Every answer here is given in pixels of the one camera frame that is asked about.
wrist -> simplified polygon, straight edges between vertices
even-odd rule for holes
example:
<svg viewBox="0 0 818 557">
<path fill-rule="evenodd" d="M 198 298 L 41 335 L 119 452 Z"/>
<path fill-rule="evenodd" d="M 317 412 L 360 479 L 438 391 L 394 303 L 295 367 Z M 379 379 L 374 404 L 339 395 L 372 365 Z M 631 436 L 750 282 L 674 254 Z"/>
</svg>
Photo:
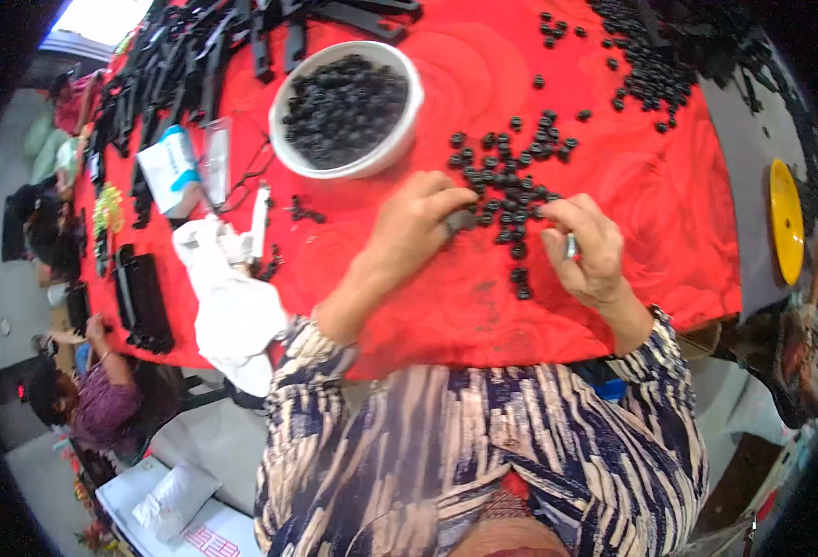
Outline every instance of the wrist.
<svg viewBox="0 0 818 557">
<path fill-rule="evenodd" d="M 391 290 L 386 274 L 367 253 L 360 253 L 347 274 L 325 301 L 316 308 L 320 332 L 346 346 L 356 341 L 365 322 Z"/>
</svg>

white bag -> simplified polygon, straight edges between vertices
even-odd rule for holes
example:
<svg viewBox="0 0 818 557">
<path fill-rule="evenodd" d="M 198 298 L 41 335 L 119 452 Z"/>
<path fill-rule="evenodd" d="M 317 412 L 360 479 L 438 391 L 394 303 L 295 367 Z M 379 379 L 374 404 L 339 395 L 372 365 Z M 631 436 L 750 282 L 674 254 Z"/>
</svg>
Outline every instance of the white bag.
<svg viewBox="0 0 818 557">
<path fill-rule="evenodd" d="M 165 543 L 186 528 L 220 485 L 213 476 L 191 464 L 176 466 L 134 507 L 134 517 L 159 542 Z"/>
</svg>

person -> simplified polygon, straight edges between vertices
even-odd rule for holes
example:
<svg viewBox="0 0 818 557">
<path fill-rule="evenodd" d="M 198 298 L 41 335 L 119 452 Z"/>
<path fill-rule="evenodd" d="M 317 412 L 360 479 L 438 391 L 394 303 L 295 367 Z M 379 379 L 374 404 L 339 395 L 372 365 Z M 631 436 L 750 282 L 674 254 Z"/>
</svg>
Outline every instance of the person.
<svg viewBox="0 0 818 557">
<path fill-rule="evenodd" d="M 564 287 L 615 336 L 618 405 L 566 365 L 415 365 L 347 416 L 340 382 L 386 296 L 477 201 L 418 173 L 313 314 L 294 317 L 267 397 L 254 530 L 269 555 L 661 555 L 685 542 L 708 485 L 690 373 L 658 307 L 622 276 L 623 238 L 585 195 L 548 203 L 541 233 Z M 573 232 L 580 259 L 564 259 Z"/>
<path fill-rule="evenodd" d="M 3 260 L 21 259 L 27 240 L 28 257 L 51 268 L 53 278 L 76 280 L 81 274 L 77 219 L 71 201 L 60 195 L 58 175 L 25 184 L 7 197 L 3 216 Z"/>
<path fill-rule="evenodd" d="M 100 94 L 97 85 L 103 79 L 103 70 L 72 81 L 71 72 L 60 73 L 50 84 L 50 100 L 53 102 L 53 126 L 71 136 L 80 136 L 81 128 L 91 117 L 91 110 Z"/>
<path fill-rule="evenodd" d="M 142 403 L 130 364 L 105 335 L 103 316 L 90 317 L 84 331 L 91 347 L 88 367 L 78 384 L 45 355 L 26 390 L 41 421 L 68 425 L 71 438 L 93 450 L 114 450 L 129 441 L 127 422 Z"/>
</svg>

plastic bag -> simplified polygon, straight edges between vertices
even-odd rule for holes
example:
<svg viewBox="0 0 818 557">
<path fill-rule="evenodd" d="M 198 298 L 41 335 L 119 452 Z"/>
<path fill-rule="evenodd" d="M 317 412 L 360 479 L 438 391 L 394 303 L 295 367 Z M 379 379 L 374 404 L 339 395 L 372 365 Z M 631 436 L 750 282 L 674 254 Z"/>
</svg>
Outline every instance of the plastic bag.
<svg viewBox="0 0 818 557">
<path fill-rule="evenodd" d="M 69 134 L 61 129 L 50 132 L 41 151 L 37 153 L 35 166 L 31 170 L 31 184 L 37 184 L 56 170 L 56 153 L 68 139 Z"/>
<path fill-rule="evenodd" d="M 165 543 L 186 528 L 220 485 L 213 476 L 191 464 L 176 466 L 134 507 L 134 517 L 159 542 Z"/>
<path fill-rule="evenodd" d="M 44 147 L 47 137 L 49 137 L 53 131 L 53 110 L 47 107 L 49 106 L 45 104 L 41 108 L 31 128 L 28 128 L 25 134 L 23 151 L 25 156 L 29 159 L 33 159 L 37 156 L 37 153 L 41 151 L 41 147 Z"/>
</svg>

black plastic part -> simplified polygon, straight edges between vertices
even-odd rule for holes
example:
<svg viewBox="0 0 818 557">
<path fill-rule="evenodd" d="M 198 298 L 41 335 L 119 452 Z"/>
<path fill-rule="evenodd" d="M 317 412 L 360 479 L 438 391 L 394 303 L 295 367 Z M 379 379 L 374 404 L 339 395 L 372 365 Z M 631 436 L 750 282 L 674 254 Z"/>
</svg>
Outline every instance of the black plastic part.
<svg viewBox="0 0 818 557">
<path fill-rule="evenodd" d="M 147 253 L 134 255 L 133 244 L 115 253 L 115 293 L 121 325 L 130 331 L 127 343 L 154 354 L 166 354 L 174 347 L 170 322 L 158 285 L 155 258 Z"/>
</svg>

